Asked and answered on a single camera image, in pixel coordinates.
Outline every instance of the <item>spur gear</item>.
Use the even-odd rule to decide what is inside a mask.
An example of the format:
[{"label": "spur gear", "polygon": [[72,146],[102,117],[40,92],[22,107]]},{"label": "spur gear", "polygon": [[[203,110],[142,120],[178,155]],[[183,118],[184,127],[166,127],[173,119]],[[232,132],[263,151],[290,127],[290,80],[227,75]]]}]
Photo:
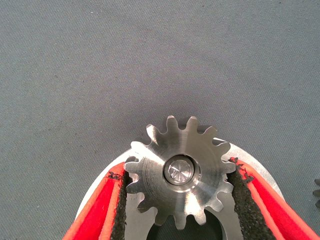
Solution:
[{"label": "spur gear", "polygon": [[129,194],[143,193],[144,199],[137,209],[143,213],[157,208],[155,224],[161,226],[173,215],[176,228],[182,230],[186,217],[193,215],[198,224],[206,223],[205,209],[219,212],[223,209],[218,193],[231,193],[233,186],[227,182],[227,173],[236,165],[221,160],[228,152],[228,142],[213,144],[217,130],[207,128],[198,133],[198,121],[194,116],[180,129],[177,120],[168,116],[167,132],[160,133],[148,125],[149,145],[133,141],[133,156],[124,168],[133,177],[126,188]]}]

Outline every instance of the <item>gray fabric background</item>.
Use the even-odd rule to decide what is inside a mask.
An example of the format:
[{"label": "gray fabric background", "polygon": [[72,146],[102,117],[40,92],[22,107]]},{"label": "gray fabric background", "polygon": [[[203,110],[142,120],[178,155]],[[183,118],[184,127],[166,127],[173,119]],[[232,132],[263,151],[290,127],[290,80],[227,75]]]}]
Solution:
[{"label": "gray fabric background", "polygon": [[255,156],[320,234],[320,1],[0,3],[0,240],[61,239],[167,115]]}]

